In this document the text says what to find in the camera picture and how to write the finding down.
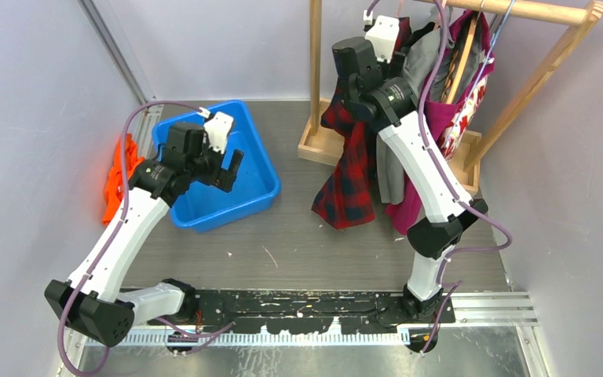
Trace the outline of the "red plaid skirt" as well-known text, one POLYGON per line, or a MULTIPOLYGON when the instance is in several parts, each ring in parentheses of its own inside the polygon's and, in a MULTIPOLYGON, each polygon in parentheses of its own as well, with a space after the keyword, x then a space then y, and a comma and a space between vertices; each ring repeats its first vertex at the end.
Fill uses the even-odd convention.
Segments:
POLYGON ((312 203, 312 211, 335 229, 363 225, 375 219, 371 186, 376 181, 376 119, 383 115, 378 90, 357 102, 342 102, 338 79, 330 104, 321 115, 322 127, 344 138, 334 172, 312 203))

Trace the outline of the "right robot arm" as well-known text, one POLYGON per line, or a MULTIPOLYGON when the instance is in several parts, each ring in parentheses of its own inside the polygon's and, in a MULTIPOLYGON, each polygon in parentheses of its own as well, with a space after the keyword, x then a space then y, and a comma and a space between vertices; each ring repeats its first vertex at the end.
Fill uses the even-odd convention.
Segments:
POLYGON ((332 53, 343 105, 385 142, 422 201, 426 216, 407 231, 415 260, 400 300, 407 317, 422 323, 439 306, 439 278, 447 257, 488 205, 473 199, 452 173, 418 109, 422 102, 415 99, 412 85, 402 76, 385 77, 371 41, 343 39, 332 53))

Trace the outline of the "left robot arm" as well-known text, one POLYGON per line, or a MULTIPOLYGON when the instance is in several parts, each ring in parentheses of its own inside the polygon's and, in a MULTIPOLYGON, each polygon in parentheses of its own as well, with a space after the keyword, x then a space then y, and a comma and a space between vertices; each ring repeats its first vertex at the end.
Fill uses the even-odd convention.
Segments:
POLYGON ((137 165, 114 218, 85 261, 66 281, 51 280, 45 290, 62 326, 113 347, 150 320, 188 324, 196 318, 196 289, 179 280, 120 289, 144 241, 191 183, 231 192, 243 159, 235 151, 229 167, 222 166, 233 124, 223 113, 202 125, 175 123, 161 152, 137 165))

